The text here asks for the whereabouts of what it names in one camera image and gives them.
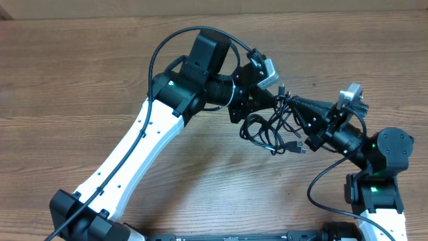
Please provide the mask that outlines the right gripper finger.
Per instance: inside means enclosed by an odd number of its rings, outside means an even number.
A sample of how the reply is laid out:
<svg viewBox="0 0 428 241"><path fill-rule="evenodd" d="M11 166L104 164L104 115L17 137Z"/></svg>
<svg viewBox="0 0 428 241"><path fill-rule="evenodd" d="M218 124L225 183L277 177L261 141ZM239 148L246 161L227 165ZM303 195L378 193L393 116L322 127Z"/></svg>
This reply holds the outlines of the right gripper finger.
<svg viewBox="0 0 428 241"><path fill-rule="evenodd" d="M318 135L326 129L325 108L293 106L292 112L306 135Z"/></svg>
<svg viewBox="0 0 428 241"><path fill-rule="evenodd" d="M324 116L334 108L334 104L331 102L310 100L298 96L289 99L288 104L293 111L298 112L299 114L314 116Z"/></svg>

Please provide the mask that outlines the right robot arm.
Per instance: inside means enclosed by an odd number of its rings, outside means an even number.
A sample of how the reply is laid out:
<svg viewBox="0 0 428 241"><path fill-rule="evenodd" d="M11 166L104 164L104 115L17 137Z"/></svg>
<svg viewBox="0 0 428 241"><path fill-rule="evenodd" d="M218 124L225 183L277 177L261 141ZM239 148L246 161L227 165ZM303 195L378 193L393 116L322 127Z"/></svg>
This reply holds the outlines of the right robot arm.
<svg viewBox="0 0 428 241"><path fill-rule="evenodd" d="M398 128L385 128L368 137L362 122L368 105L359 98L335 104L300 97L289 99L295 121L307 136L313 151L326 145L343 155L360 171L346 176L344 198L357 223L328 222L317 240L406 240L404 206L397 176L409 167L414 139Z"/></svg>

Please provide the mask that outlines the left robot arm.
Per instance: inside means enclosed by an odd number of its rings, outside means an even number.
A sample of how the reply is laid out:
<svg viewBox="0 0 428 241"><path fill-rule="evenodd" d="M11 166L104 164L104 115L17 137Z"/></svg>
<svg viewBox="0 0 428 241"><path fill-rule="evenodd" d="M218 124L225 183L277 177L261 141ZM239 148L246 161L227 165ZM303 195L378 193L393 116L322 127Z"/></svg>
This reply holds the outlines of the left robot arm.
<svg viewBox="0 0 428 241"><path fill-rule="evenodd" d="M72 193L59 190L49 209L53 236L64 240L144 240L120 219L136 186L158 154L201 111L229 110L238 123L249 114L271 108L269 87L279 78L273 61L247 48L247 64L230 75L221 73L229 51L243 43L213 27L199 26L191 51L160 74L148 75L148 96L119 144L101 166Z"/></svg>

